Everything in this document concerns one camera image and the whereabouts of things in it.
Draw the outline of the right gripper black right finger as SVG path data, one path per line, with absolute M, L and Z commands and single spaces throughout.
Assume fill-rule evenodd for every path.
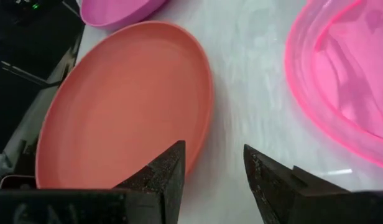
M 348 191 L 247 144 L 244 165 L 264 223 L 383 224 L 383 191 Z

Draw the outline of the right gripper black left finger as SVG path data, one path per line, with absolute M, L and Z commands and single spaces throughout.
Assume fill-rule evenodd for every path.
M 0 190 L 0 223 L 177 223 L 185 149 L 177 141 L 109 190 Z

